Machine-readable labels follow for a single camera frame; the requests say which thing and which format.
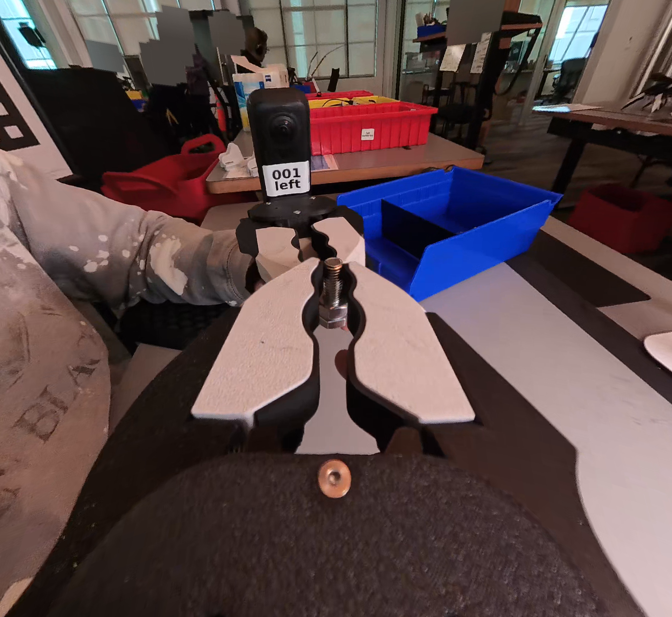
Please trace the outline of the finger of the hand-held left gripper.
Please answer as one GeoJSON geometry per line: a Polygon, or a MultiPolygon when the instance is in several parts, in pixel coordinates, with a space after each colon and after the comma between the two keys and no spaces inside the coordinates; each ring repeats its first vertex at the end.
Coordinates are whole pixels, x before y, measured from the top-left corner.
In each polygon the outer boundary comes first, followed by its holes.
{"type": "Polygon", "coordinates": [[[365,241],[345,217],[332,217],[313,224],[313,249],[321,260],[338,258],[342,263],[365,266],[365,241]]]}
{"type": "Polygon", "coordinates": [[[257,269],[263,282],[270,282],[302,263],[297,232],[269,226],[256,230],[257,269]]]}

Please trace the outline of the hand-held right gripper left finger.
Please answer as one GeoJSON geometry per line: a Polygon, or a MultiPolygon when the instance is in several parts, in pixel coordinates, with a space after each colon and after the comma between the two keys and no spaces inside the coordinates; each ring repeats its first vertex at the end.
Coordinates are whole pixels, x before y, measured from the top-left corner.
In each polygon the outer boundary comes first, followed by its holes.
{"type": "Polygon", "coordinates": [[[195,418],[293,429],[314,416],[321,278],[322,265],[312,258],[245,302],[191,408],[195,418]]]}

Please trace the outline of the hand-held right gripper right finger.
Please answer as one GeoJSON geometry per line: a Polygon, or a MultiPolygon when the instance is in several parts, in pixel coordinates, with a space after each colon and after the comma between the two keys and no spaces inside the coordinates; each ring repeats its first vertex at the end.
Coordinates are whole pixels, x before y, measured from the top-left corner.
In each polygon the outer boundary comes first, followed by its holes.
{"type": "Polygon", "coordinates": [[[424,308],[404,290],[353,261],[348,374],[365,396],[417,424],[475,420],[424,308]]]}

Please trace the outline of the silver steel bolt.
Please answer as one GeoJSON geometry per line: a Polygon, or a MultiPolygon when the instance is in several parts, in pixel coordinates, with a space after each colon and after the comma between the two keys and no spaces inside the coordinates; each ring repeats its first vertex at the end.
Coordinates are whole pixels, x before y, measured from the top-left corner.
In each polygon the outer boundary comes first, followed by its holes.
{"type": "MultiPolygon", "coordinates": [[[[347,298],[343,293],[343,281],[341,272],[343,271],[343,262],[340,258],[327,258],[324,260],[324,275],[323,275],[323,290],[320,297],[320,302],[330,305],[337,305],[347,302],[347,298]]],[[[342,329],[347,327],[347,320],[326,322],[321,321],[318,310],[318,319],[321,326],[326,329],[342,329]]]]}

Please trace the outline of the blue plastic bin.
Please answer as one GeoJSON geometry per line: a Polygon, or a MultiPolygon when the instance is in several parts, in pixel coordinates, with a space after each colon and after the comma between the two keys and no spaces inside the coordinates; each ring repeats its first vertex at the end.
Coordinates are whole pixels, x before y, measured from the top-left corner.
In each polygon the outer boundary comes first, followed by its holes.
{"type": "Polygon", "coordinates": [[[437,169],[341,194],[364,222],[373,270],[416,301],[476,276],[530,248],[562,195],[471,169],[437,169]],[[381,201],[401,206],[456,236],[416,260],[382,237],[381,201]]]}

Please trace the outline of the person's left forearm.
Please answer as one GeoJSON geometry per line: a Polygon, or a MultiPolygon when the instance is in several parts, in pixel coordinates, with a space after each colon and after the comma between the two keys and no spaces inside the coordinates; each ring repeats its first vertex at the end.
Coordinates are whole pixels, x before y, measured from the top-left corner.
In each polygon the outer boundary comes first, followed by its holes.
{"type": "Polygon", "coordinates": [[[113,201],[1,152],[1,267],[19,285],[53,282],[69,299],[238,307],[253,262],[233,231],[113,201]]]}

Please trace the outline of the blue white wipes canister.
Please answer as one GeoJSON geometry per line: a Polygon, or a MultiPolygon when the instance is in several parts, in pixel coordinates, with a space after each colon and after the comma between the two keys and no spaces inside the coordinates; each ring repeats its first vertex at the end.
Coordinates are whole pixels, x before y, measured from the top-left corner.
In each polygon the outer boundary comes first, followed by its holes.
{"type": "Polygon", "coordinates": [[[233,75],[233,88],[237,98],[243,130],[250,131],[248,101],[250,95],[264,85],[257,73],[236,73],[233,75]]]}

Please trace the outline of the white cardboard box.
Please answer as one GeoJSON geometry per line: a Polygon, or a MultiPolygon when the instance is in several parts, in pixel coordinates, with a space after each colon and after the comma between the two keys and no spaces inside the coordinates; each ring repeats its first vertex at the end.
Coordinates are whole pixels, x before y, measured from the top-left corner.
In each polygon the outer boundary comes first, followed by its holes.
{"type": "Polygon", "coordinates": [[[267,89],[290,87],[288,68],[283,64],[271,64],[267,67],[250,65],[246,67],[267,89]]]}

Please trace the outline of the grey table wooden edge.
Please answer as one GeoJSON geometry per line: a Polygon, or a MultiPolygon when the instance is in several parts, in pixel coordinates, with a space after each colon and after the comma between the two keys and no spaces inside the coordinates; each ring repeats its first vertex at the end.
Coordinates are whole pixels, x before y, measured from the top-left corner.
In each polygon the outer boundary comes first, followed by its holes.
{"type": "MultiPolygon", "coordinates": [[[[240,132],[234,141],[241,151],[251,149],[248,132],[240,132]]],[[[327,168],[313,172],[312,185],[412,176],[428,168],[458,166],[478,170],[483,164],[482,154],[430,133],[424,145],[327,156],[327,168]]],[[[261,190],[261,182],[258,177],[227,178],[215,162],[206,178],[206,188],[211,194],[256,192],[261,190]]]]}

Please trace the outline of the yellow plastic tote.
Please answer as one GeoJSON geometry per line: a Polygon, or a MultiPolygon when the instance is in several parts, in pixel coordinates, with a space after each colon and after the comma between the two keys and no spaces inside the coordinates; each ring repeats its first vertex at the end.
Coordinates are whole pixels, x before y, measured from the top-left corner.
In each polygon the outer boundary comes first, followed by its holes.
{"type": "Polygon", "coordinates": [[[377,105],[377,104],[396,104],[399,103],[399,100],[393,98],[387,98],[383,96],[358,96],[358,97],[320,97],[314,99],[308,99],[308,105],[310,109],[322,109],[322,108],[340,108],[346,106],[368,106],[368,105],[377,105]]]}

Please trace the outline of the black standing desk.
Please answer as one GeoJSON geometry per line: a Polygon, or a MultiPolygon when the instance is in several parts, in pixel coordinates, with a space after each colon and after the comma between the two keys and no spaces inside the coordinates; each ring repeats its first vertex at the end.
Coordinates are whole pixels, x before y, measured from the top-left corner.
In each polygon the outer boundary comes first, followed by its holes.
{"type": "Polygon", "coordinates": [[[498,84],[509,58],[513,38],[531,34],[527,49],[513,79],[503,93],[508,93],[526,66],[543,26],[541,16],[505,10],[500,27],[484,33],[473,44],[449,46],[446,24],[435,18],[419,26],[413,40],[422,57],[433,58],[433,83],[424,85],[421,103],[435,109],[429,130],[443,138],[456,131],[454,142],[468,149],[484,149],[482,128],[491,122],[498,84]]]}

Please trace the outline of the black framed marker board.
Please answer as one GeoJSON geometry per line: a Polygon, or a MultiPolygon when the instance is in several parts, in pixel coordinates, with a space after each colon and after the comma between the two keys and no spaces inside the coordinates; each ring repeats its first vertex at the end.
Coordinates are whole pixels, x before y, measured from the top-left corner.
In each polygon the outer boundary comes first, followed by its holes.
{"type": "Polygon", "coordinates": [[[45,176],[61,179],[72,171],[5,60],[1,59],[1,150],[45,176]]]}

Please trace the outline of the instruction sheet stand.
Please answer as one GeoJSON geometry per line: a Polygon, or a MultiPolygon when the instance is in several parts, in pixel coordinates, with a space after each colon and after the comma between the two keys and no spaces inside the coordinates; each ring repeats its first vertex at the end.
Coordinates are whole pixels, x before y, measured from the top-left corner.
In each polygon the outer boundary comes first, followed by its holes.
{"type": "Polygon", "coordinates": [[[653,334],[643,339],[646,352],[657,361],[663,368],[672,370],[672,333],[653,334]]]}

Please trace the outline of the red floor box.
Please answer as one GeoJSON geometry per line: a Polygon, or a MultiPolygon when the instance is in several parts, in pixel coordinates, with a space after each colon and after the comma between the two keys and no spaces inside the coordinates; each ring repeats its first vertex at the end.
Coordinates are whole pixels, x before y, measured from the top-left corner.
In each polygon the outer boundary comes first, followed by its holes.
{"type": "Polygon", "coordinates": [[[657,250],[671,231],[671,202],[618,184],[585,190],[567,224],[622,254],[657,250]]]}

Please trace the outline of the wooden table black legs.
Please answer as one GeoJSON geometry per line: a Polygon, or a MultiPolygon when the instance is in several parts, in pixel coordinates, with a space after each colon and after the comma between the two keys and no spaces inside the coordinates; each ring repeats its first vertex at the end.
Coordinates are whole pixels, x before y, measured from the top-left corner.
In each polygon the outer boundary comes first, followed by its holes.
{"type": "Polygon", "coordinates": [[[570,144],[552,183],[552,192],[565,194],[587,145],[623,151],[643,158],[630,183],[635,188],[644,171],[656,164],[671,165],[671,117],[582,104],[535,106],[550,117],[548,133],[570,144]]]}

